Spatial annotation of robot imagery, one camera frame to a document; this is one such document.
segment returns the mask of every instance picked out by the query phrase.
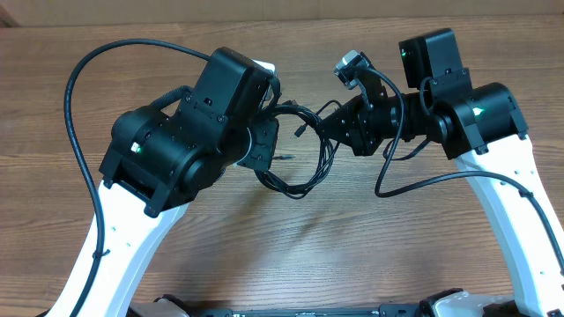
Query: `black wire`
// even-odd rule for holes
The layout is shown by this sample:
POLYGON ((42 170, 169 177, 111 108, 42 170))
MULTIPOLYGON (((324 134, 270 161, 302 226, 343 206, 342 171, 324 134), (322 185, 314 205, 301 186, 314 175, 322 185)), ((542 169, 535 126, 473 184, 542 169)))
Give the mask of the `black wire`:
POLYGON ((317 136, 319 136, 319 159, 317 161, 317 168, 315 170, 315 174, 309 179, 308 182, 305 184, 300 185, 288 185, 286 182, 282 181, 278 176, 276 176, 271 171, 267 172, 259 172, 255 171, 255 175, 257 179, 268 189, 278 191, 287 197, 292 199, 301 199, 305 197, 313 187, 321 183, 327 175, 329 174, 329 170, 333 165, 333 160, 335 158, 335 153, 339 147, 339 142, 337 142, 334 146, 331 143, 329 138, 322 137, 317 131, 317 124, 321 121, 319 114, 330 104, 335 103, 339 107, 341 104, 336 100, 330 100, 325 105, 323 105, 316 113, 312 112, 311 110, 289 104, 289 102, 285 102, 282 105, 276 105, 271 107, 270 112, 267 113, 270 117, 276 117, 281 114, 293 114, 299 116, 305 124, 298 128, 296 131, 296 136, 301 135, 301 133, 305 130, 307 126, 314 129, 317 136))
POLYGON ((266 106, 261 112, 264 116, 268 116, 271 114, 271 112, 278 104, 278 100, 280 99, 280 95, 281 95, 280 81, 278 80, 278 77, 272 76, 269 79, 269 84, 271 85, 271 89, 272 89, 272 99, 269 102, 268 106, 266 106))
POLYGON ((368 100, 367 88, 362 84, 362 81, 360 81, 359 77, 356 76, 356 74, 354 75, 354 79, 356 80, 357 84, 359 85, 360 92, 362 92, 361 95, 362 95, 362 100, 364 101, 365 107, 370 107, 370 100, 368 100))
MULTIPOLYGON (((390 155, 388 153, 388 149, 390 148, 391 143, 394 142, 394 140, 390 140, 388 142, 388 144, 386 144, 386 148, 384 149, 384 152, 382 152, 382 156, 387 159, 388 156, 390 155)), ((413 151, 407 155, 405 155, 404 157, 401 158, 393 158, 392 160, 408 160, 408 159, 413 159, 415 158, 415 156, 417 154, 419 154, 423 149, 425 149, 426 146, 428 146, 431 143, 430 140, 425 139, 423 140, 423 142, 421 142, 419 145, 417 145, 417 147, 415 149, 413 149, 413 151)))
POLYGON ((162 110, 162 109, 172 105, 176 101, 180 100, 182 98, 182 96, 184 96, 186 93, 191 93, 191 92, 192 92, 191 87, 186 86, 186 85, 182 85, 182 86, 175 88, 175 89, 171 90, 170 92, 167 92, 164 95, 158 97, 153 102, 151 102, 149 104, 149 106, 155 107, 159 110, 162 110))
POLYGON ((484 172, 484 171, 448 173, 448 174, 445 174, 445 175, 430 178, 428 180, 418 181, 418 182, 413 183, 411 185, 407 185, 407 186, 404 186, 402 188, 394 189, 394 190, 391 190, 389 192, 384 192, 384 193, 381 192, 380 187, 382 186, 383 177, 386 174, 386 172, 388 171, 388 166, 390 165, 390 162, 393 159, 394 152, 396 151, 397 143, 399 142, 399 137, 401 136, 402 128, 404 126, 404 118, 405 118, 404 97, 400 93, 399 89, 397 89, 397 86, 394 85, 394 83, 389 78, 384 76, 380 71, 374 70, 374 69, 369 69, 369 68, 355 68, 355 70, 370 72, 373 75, 376 75, 377 77, 379 77, 382 81, 384 81, 391 88, 391 90, 394 91, 394 93, 397 95, 397 98, 399 100, 399 106, 401 108, 401 116, 399 118, 399 128, 397 130, 396 137, 394 138, 393 143, 391 145, 390 155, 386 158, 386 161, 384 162, 382 170, 380 171, 380 174, 378 175, 378 180, 376 181, 376 186, 375 186, 376 196, 381 197, 381 198, 388 198, 388 197, 392 197, 392 196, 395 196, 395 195, 401 195, 403 193, 406 193, 408 191, 411 191, 411 190, 414 190, 414 189, 417 189, 417 188, 423 188, 425 186, 433 185, 433 184, 436 184, 436 183, 441 182, 441 181, 448 181, 448 180, 454 180, 454 179, 465 178, 465 177, 489 177, 489 178, 493 178, 493 179, 496 179, 496 180, 504 181, 504 182, 512 185, 513 187, 517 188, 519 190, 519 194, 522 197, 526 197, 527 199, 529 199, 529 202, 531 202, 532 207, 537 212, 541 223, 545 227, 546 235, 548 236, 548 239, 550 240, 550 243, 553 247, 554 255, 556 256, 556 259, 557 259, 557 261, 560 265, 560 273, 564 276, 564 256, 562 255, 562 252, 560 250, 558 240, 556 240, 556 236, 554 235, 553 228, 550 226, 550 223, 548 222, 548 218, 546 218, 545 212, 540 207, 540 204, 538 203, 537 199, 535 199, 532 192, 530 192, 525 186, 521 185, 519 182, 517 182, 517 181, 515 181, 515 180, 513 180, 513 179, 511 179, 511 178, 509 178, 505 175, 501 175, 501 174, 498 174, 498 173, 484 172))
POLYGON ((96 186, 94 185, 92 175, 90 175, 90 171, 88 170, 88 165, 86 164, 84 155, 82 154, 82 150, 80 149, 80 145, 78 144, 77 135, 75 133, 74 126, 72 124, 72 115, 71 115, 72 90, 74 88, 74 84, 77 81, 78 74, 80 74, 80 71, 94 57, 112 48, 119 48, 122 46, 134 45, 134 44, 143 44, 143 45, 152 45, 152 46, 158 46, 163 48, 170 48, 186 54, 193 55, 195 57, 202 58, 205 61, 208 61, 210 59, 210 57, 206 54, 197 52, 189 48, 182 47, 180 45, 176 45, 164 41, 157 41, 157 40, 131 39, 131 40, 115 41, 112 43, 108 43, 106 45, 102 45, 99 48, 96 48, 94 51, 88 53, 88 55, 83 57, 82 60, 78 62, 77 66, 75 66, 74 70, 70 74, 69 81, 67 82, 66 89, 64 92, 64 123, 67 128, 67 134, 69 135, 70 145, 72 145, 72 150, 74 151, 74 155, 77 158, 78 166, 80 167, 80 172, 82 172, 82 175, 85 178, 86 186, 88 187, 88 192, 90 193, 90 197, 92 198, 93 201, 94 215, 96 217, 96 228, 97 228, 96 250, 93 255, 92 267, 90 268, 90 273, 88 273, 88 278, 86 279, 85 287, 80 293, 80 297, 78 297, 77 304, 72 309, 72 313, 70 313, 71 317, 78 315, 78 312, 80 312, 80 308, 82 308, 82 305, 85 303, 86 297, 88 296, 88 292, 92 288, 94 278, 96 277, 96 273, 98 272, 98 267, 100 266, 101 257, 104 254, 104 250, 103 250, 104 215, 102 213, 102 207, 100 203, 100 198, 98 196, 98 192, 96 191, 96 186))

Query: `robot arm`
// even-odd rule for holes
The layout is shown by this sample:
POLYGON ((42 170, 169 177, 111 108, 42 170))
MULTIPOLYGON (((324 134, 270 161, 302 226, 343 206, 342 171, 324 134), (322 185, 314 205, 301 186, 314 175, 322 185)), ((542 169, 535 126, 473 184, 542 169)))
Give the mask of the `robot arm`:
MULTIPOLYGON (((397 96, 389 98, 380 82, 383 75, 375 76, 379 72, 367 57, 352 51, 335 73, 347 88, 359 86, 362 94, 314 121, 315 132, 350 146, 357 156, 373 155, 384 139, 395 138, 387 165, 399 136, 405 141, 426 136, 441 144, 460 171, 480 176, 468 180, 508 263, 516 309, 529 316, 561 315, 564 232, 538 177, 527 125, 515 98, 501 84, 472 88, 450 30, 401 42, 400 52, 408 85, 419 88, 419 93, 402 95, 394 86, 397 96), (508 177, 528 191, 477 171, 508 177), (530 192, 540 212, 527 200, 530 192)), ((80 316, 125 315, 159 243, 198 191, 211 186, 226 166, 235 163, 261 173, 270 169, 278 134, 278 121, 271 114, 278 102, 279 82, 265 65, 220 48, 209 58, 194 89, 173 93, 174 100, 181 101, 174 115, 160 112, 166 105, 151 104, 115 122, 112 143, 100 166, 107 251, 80 316), (263 108, 269 87, 272 101, 263 108)), ((439 177, 389 193, 379 193, 376 187, 375 192, 398 195, 445 180, 439 177)), ((95 223, 96 218, 49 315, 68 315, 74 307, 93 264, 95 223)), ((412 315, 487 316, 496 309, 492 304, 509 300, 451 291, 422 301, 412 315)))

